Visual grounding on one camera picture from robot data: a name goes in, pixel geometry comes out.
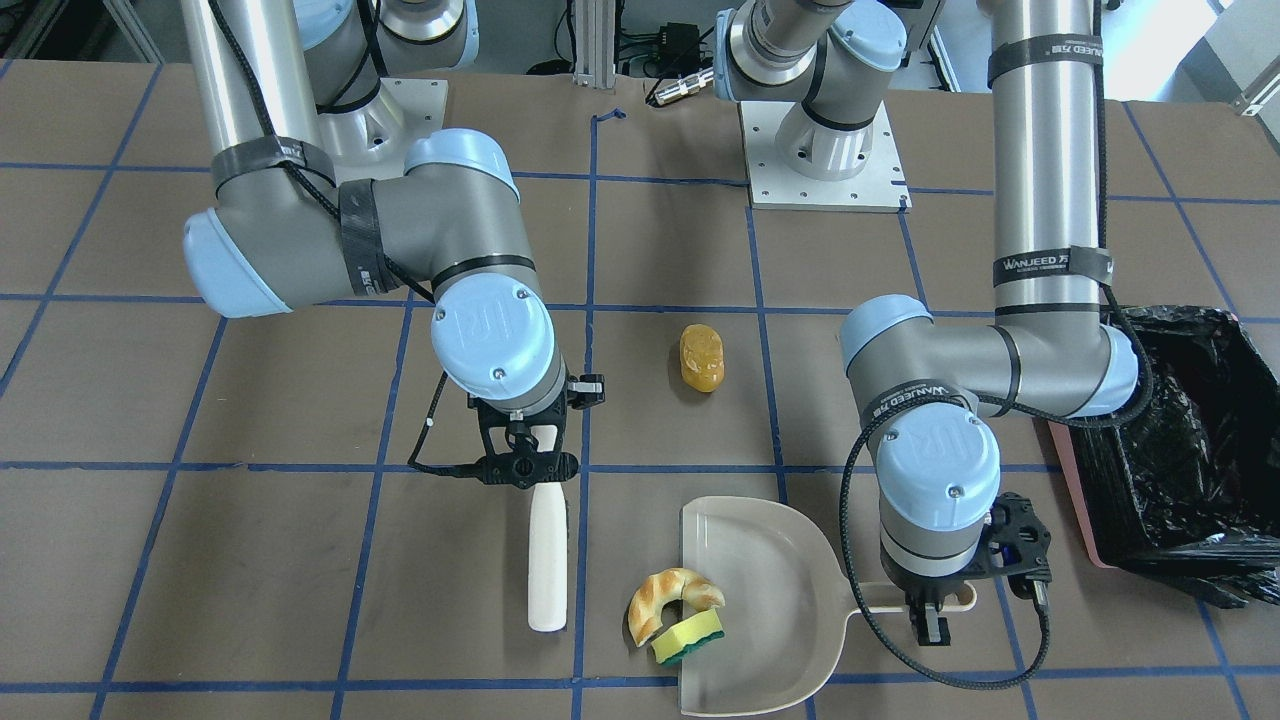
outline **dustpan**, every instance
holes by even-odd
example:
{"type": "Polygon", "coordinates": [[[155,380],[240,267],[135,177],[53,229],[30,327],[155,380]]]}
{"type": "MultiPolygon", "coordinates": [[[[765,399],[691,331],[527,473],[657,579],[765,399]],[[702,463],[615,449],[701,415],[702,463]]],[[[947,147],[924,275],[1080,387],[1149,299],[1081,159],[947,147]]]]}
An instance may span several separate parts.
{"type": "MultiPolygon", "coordinates": [[[[681,564],[724,591],[724,637],[680,664],[680,711],[699,717],[773,712],[831,678],[858,612],[827,537],[799,511],[751,497],[699,497],[681,512],[681,564]]],[[[863,583],[873,612],[905,612],[892,583],[863,583]]],[[[969,610],[969,583],[943,611],[969,610]]]]}

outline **bread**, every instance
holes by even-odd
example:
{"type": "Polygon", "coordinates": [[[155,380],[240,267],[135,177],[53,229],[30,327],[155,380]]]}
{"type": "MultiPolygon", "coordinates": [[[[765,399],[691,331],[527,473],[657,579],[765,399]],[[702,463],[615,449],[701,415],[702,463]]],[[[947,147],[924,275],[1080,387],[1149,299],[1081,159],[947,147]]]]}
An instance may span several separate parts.
{"type": "Polygon", "coordinates": [[[686,568],[671,568],[645,579],[631,596],[627,628],[636,647],[649,642],[662,629],[662,609],[684,600],[699,612],[724,607],[724,593],[710,580],[686,568]]]}

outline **metal base plate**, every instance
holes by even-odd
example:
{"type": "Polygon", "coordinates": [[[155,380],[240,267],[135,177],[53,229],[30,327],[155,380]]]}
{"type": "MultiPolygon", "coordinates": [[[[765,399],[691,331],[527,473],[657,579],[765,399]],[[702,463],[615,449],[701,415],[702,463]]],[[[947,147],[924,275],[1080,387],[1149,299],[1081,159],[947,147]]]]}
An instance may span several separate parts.
{"type": "Polygon", "coordinates": [[[374,178],[390,179],[404,174],[404,154],[420,137],[426,137],[444,127],[444,105],[449,96],[449,83],[443,79],[383,78],[383,85],[404,111],[407,132],[370,150],[365,163],[334,159],[338,182],[374,178]]]}
{"type": "Polygon", "coordinates": [[[778,210],[844,210],[897,213],[911,206],[897,143],[882,104],[870,126],[870,151],[863,172],[846,181],[818,181],[792,170],[774,143],[791,102],[739,104],[742,145],[751,181],[751,205],[778,210]]]}

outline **yellow and green sponge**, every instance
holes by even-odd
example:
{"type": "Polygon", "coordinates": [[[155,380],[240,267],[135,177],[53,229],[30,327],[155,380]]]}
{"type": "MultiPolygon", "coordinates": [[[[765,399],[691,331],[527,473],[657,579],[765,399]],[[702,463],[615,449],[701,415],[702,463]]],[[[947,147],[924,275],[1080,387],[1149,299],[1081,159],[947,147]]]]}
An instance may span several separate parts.
{"type": "Polygon", "coordinates": [[[682,620],[653,641],[653,653],[659,665],[675,665],[690,652],[724,637],[716,609],[682,620]]]}

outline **blue plastic cover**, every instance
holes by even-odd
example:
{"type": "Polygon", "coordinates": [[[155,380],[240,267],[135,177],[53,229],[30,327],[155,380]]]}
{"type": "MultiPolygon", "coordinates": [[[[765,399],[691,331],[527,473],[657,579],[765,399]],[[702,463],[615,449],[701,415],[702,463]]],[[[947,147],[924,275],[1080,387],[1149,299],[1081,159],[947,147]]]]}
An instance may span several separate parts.
{"type": "Polygon", "coordinates": [[[462,389],[484,400],[515,400],[550,369],[556,333],[532,290],[499,273],[476,273],[438,299],[431,346],[462,389]]]}
{"type": "Polygon", "coordinates": [[[476,55],[480,54],[480,15],[476,14],[476,0],[467,0],[467,40],[462,46],[462,58],[458,59],[458,64],[453,65],[452,70],[458,68],[465,68],[471,63],[475,63],[476,55]]]}
{"type": "Polygon", "coordinates": [[[1091,418],[1093,415],[1106,415],[1124,407],[1125,402],[1133,397],[1134,388],[1138,387],[1138,356],[1133,352],[1133,343],[1124,333],[1111,325],[1100,325],[1111,341],[1111,360],[1107,361],[1107,374],[1102,377],[1098,389],[1093,391],[1093,397],[1073,413],[1071,418],[1091,418]]]}
{"type": "Polygon", "coordinates": [[[1000,446],[973,413],[936,402],[902,413],[876,455],[881,492],[902,518],[936,532],[982,520],[1000,491],[1000,446]],[[897,437],[887,439],[890,433],[897,437]]]}
{"type": "Polygon", "coordinates": [[[836,40],[855,58],[886,73],[902,64],[906,28],[897,13],[877,0],[855,0],[831,26],[836,40]]]}
{"type": "Polygon", "coordinates": [[[302,49],[311,50],[328,40],[355,6],[356,0],[293,0],[302,49]]]}
{"type": "Polygon", "coordinates": [[[867,343],[876,340],[876,336],[911,318],[928,318],[933,322],[933,315],[924,309],[924,305],[906,295],[882,295],[863,302],[845,318],[845,324],[840,327],[840,350],[845,357],[845,370],[854,361],[854,356],[867,347],[867,343]]]}
{"type": "Polygon", "coordinates": [[[716,78],[716,97],[733,101],[733,88],[728,82],[728,23],[736,10],[716,13],[716,53],[712,55],[712,74],[716,78]]]}
{"type": "Polygon", "coordinates": [[[516,181],[511,177],[507,155],[497,140],[480,131],[447,128],[415,140],[404,154],[404,174],[430,163],[462,165],[493,176],[507,183],[507,187],[516,193],[516,201],[520,201],[520,191],[516,190],[516,181]]]}
{"type": "Polygon", "coordinates": [[[250,265],[211,209],[187,220],[182,240],[196,290],[224,318],[292,313],[250,265]]]}

